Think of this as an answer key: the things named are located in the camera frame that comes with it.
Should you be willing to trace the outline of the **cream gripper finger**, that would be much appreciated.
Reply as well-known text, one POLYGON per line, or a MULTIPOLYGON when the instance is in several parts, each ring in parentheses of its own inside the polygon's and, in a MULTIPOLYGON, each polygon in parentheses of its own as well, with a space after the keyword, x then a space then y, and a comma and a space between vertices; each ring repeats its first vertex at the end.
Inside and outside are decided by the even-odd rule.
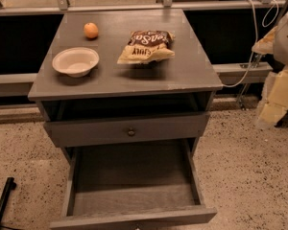
POLYGON ((259 41, 257 41, 253 46, 252 50, 260 55, 273 54, 273 47, 275 41, 277 27, 273 27, 268 31, 259 41))

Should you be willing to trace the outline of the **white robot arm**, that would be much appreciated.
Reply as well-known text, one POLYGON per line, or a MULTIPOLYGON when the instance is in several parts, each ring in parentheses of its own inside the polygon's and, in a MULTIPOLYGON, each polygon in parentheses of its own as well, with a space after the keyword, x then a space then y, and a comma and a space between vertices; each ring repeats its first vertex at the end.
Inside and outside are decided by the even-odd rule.
POLYGON ((255 125, 266 129, 276 125, 288 111, 288 12, 252 46, 252 50, 259 55, 270 54, 284 65, 279 73, 268 75, 258 105, 255 125))

